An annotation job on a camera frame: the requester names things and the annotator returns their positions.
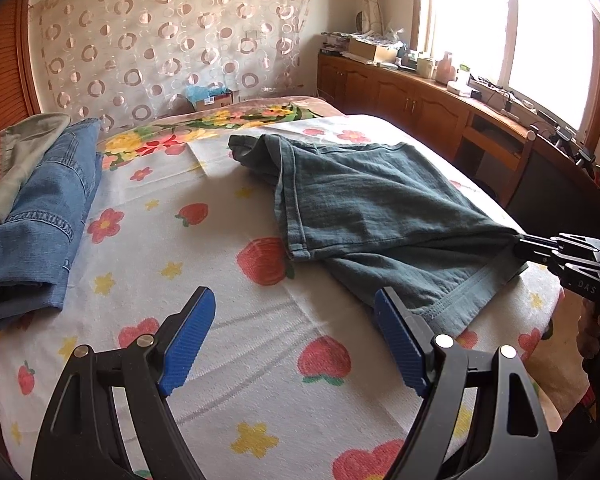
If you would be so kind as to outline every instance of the pink flower print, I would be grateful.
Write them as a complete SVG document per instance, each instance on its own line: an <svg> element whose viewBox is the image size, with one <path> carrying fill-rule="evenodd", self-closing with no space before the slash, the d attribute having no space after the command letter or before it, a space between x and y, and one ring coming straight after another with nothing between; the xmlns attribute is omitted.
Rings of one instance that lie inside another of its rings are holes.
<svg viewBox="0 0 600 480"><path fill-rule="evenodd" d="M102 169L105 171L108 170L111 167L111 164L116 160L118 160L117 156L107 155L102 159Z"/></svg>
<svg viewBox="0 0 600 480"><path fill-rule="evenodd" d="M91 241L99 244L107 236L115 236L120 231L120 221L125 217L122 211L115 211L111 208L105 209L100 218L94 220L87 228L91 235Z"/></svg>
<svg viewBox="0 0 600 480"><path fill-rule="evenodd" d="M370 139L362 132L354 132L352 130L344 130L336 137L342 140L350 140L353 143L370 142Z"/></svg>
<svg viewBox="0 0 600 480"><path fill-rule="evenodd" d="M138 182L140 182L147 175L149 175L149 174L151 174L153 172L154 172L154 170L152 170L151 168L147 167L147 168L144 168L144 170L138 170L138 171L136 171L133 175L131 175L129 177L129 180L137 180Z"/></svg>
<svg viewBox="0 0 600 480"><path fill-rule="evenodd" d="M324 135L324 130L319 130L318 128L307 128L302 131L305 135L309 135L312 137L316 137L318 135Z"/></svg>

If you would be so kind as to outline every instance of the stitched seam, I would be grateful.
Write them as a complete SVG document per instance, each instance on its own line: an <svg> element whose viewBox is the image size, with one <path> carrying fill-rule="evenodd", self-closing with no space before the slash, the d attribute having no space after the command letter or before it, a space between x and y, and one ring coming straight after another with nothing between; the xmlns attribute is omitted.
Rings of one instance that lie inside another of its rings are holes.
<svg viewBox="0 0 600 480"><path fill-rule="evenodd" d="M45 211L26 211L24 213L17 213L10 217L5 223L10 222L21 222L21 221L33 221L33 222L42 222L53 227L56 227L60 231L62 231L67 238L69 238L69 243L74 239L74 230L72 229L69 222L60 218L53 213L45 212Z"/></svg>

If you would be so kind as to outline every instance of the strawberry print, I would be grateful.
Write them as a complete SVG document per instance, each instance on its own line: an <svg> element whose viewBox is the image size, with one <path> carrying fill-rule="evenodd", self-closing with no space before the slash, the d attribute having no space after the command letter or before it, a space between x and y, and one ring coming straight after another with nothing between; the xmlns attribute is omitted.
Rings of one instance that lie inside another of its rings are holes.
<svg viewBox="0 0 600 480"><path fill-rule="evenodd" d="M390 440L373 451L349 449L331 465L335 480L382 480L398 456L403 442Z"/></svg>
<svg viewBox="0 0 600 480"><path fill-rule="evenodd" d="M303 383L324 379L332 386L342 386L351 371L351 357L333 337L324 335L311 341L298 358L298 371Z"/></svg>
<svg viewBox="0 0 600 480"><path fill-rule="evenodd" d="M118 344L120 348L126 348L142 334L155 334L159 327L160 324L155 317L143 319L136 326L125 326L118 334Z"/></svg>
<svg viewBox="0 0 600 480"><path fill-rule="evenodd" d="M120 231L120 221L125 217L122 211L115 211L111 208L105 209L100 218L94 220L87 228L88 234L91 235L91 241L94 244L99 244L107 236L115 236Z"/></svg>
<svg viewBox="0 0 600 480"><path fill-rule="evenodd" d="M184 144L174 144L173 146L169 146L164 152L167 155L179 155L186 149Z"/></svg>
<svg viewBox="0 0 600 480"><path fill-rule="evenodd" d="M184 227L189 227L190 225L198 225L208 214L209 206L200 203L184 206L175 217L182 220Z"/></svg>
<svg viewBox="0 0 600 480"><path fill-rule="evenodd" d="M342 140L350 140L353 143L370 141L370 139L362 132L354 132L352 130L344 130L341 134L337 134L336 137Z"/></svg>
<svg viewBox="0 0 600 480"><path fill-rule="evenodd" d="M29 325L31 325L31 322L33 321L33 317L35 315L36 315L35 310L31 310L30 312L23 314L22 316L20 316L20 319L16 321L15 327L18 330L22 330L23 332L26 332L27 328L29 328Z"/></svg>
<svg viewBox="0 0 600 480"><path fill-rule="evenodd" d="M35 373L35 370L29 368L29 364L26 361L24 361L24 365L18 370L18 384L23 395L29 395L33 391L33 386L36 384L36 380L33 377Z"/></svg>
<svg viewBox="0 0 600 480"><path fill-rule="evenodd" d="M258 285L275 285L285 277L294 277L293 267L286 259L280 238L252 240L235 259L242 273Z"/></svg>
<svg viewBox="0 0 600 480"><path fill-rule="evenodd" d="M153 172L154 172L154 170L147 167L147 168L144 168L144 170L136 171L133 175L131 175L129 177L129 180L137 180L138 182L140 182L142 179L144 179L146 176L148 176L149 174L151 174Z"/></svg>
<svg viewBox="0 0 600 480"><path fill-rule="evenodd" d="M305 135L309 135L312 137L316 137L318 135L324 135L324 130L319 130L318 128L307 128L302 131Z"/></svg>
<svg viewBox="0 0 600 480"><path fill-rule="evenodd" d="M475 332L471 332L468 328L462 332L458 338L456 338L458 344L462 348L466 348L467 350L471 350L474 346L478 344L478 335Z"/></svg>
<svg viewBox="0 0 600 480"><path fill-rule="evenodd" d="M536 349L536 346L538 346L541 337L542 334L537 328L533 329L531 334L520 334L520 337L518 338L518 344L520 345L520 348L525 351L520 356L522 362L529 359L532 352Z"/></svg>

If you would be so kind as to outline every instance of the yellow star print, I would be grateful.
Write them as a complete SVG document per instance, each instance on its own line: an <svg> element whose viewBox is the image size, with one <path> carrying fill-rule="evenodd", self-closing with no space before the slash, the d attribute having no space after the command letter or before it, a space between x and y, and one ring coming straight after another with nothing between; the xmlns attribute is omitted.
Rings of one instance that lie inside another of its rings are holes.
<svg viewBox="0 0 600 480"><path fill-rule="evenodd" d="M253 194L253 187L241 187L234 193L236 198L249 198Z"/></svg>
<svg viewBox="0 0 600 480"><path fill-rule="evenodd" d="M78 336L74 335L72 337L63 337L62 338L62 346L58 350L58 355L61 355L64 358L64 362L69 360L71 356L71 352L74 351L75 344L78 342Z"/></svg>
<svg viewBox="0 0 600 480"><path fill-rule="evenodd" d="M111 287L116 284L116 280L113 279L110 272L107 272L104 276L96 276L96 279L93 280L93 284L93 291L96 294L108 296L111 292Z"/></svg>
<svg viewBox="0 0 600 480"><path fill-rule="evenodd" d="M197 170L204 170L205 168L206 168L206 162L200 160L199 162L194 162L193 165L187 171L191 172L191 171L197 171Z"/></svg>
<svg viewBox="0 0 600 480"><path fill-rule="evenodd" d="M473 412L469 408L466 408L464 405L460 406L458 418L456 419L456 426L454 428L455 438L460 438L469 433L472 415Z"/></svg>
<svg viewBox="0 0 600 480"><path fill-rule="evenodd" d="M151 211L151 209L153 209L154 207L158 207L160 205L160 201L156 200L155 198L153 200L149 200L149 202L147 202L146 204L144 204L144 208L147 211Z"/></svg>
<svg viewBox="0 0 600 480"><path fill-rule="evenodd" d="M540 294L538 294L537 292L534 292L531 295L531 306L538 310L542 310L542 298L540 297Z"/></svg>
<svg viewBox="0 0 600 480"><path fill-rule="evenodd" d="M16 444L18 444L18 446L19 446L20 443L22 442L22 434L20 433L20 429L18 428L17 422L14 422L11 425L11 436L16 441Z"/></svg>
<svg viewBox="0 0 600 480"><path fill-rule="evenodd" d="M179 262L177 264L174 262L169 262L167 266L163 270L161 270L160 274L163 275L165 278L172 280L176 276L182 274L182 262Z"/></svg>
<svg viewBox="0 0 600 480"><path fill-rule="evenodd" d="M246 422L241 422L237 427L240 437L231 444L231 449L239 454L251 451L256 458L263 458L270 447L276 447L279 438L267 434L267 425L260 422L251 427Z"/></svg>

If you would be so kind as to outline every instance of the bed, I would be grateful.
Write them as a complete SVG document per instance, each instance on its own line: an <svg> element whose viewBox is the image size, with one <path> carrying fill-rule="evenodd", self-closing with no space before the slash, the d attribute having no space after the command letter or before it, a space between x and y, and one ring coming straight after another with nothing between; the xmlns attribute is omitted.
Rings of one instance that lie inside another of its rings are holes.
<svg viewBox="0 0 600 480"><path fill-rule="evenodd" d="M120 348L155 332L195 288L217 313L186 383L169 403L210 480L381 479L419 400L406 388L369 309L320 264L285 259L272 190L232 160L228 135L268 132L309 142L408 142L497 222L515 222L417 140L315 98L245 102L166 118L99 144L100 189L70 274L64 310L0 333L0 424L11 463L28 479L38 429L74 347ZM562 289L529 264L458 341L526 360ZM134 470L148 477L126 399L116 409ZM465 395L451 450L466 439Z"/></svg>

